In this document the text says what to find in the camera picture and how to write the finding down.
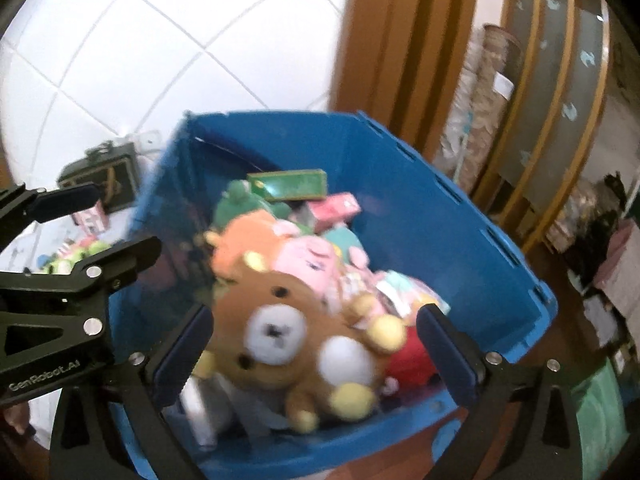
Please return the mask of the person left hand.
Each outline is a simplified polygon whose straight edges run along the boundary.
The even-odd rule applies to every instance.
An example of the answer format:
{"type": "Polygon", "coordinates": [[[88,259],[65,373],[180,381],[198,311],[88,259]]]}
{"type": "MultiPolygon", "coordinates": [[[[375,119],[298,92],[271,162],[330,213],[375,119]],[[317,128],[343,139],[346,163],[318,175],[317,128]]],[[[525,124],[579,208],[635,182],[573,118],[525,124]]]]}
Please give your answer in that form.
{"type": "Polygon", "coordinates": [[[20,436],[28,434],[30,427],[29,404],[25,402],[2,408],[1,425],[10,428],[14,434],[19,434],[20,436]]]}

